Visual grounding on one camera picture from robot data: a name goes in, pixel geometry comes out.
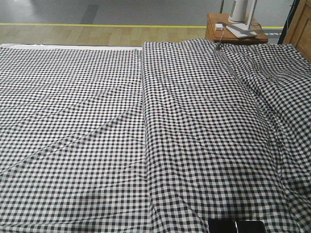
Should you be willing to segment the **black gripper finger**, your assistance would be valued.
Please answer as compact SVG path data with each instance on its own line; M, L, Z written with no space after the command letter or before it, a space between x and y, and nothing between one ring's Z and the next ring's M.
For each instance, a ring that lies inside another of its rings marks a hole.
M232 220L209 219L208 230L210 233L237 233L236 223Z
M262 221L237 221L236 225L238 233L266 233Z

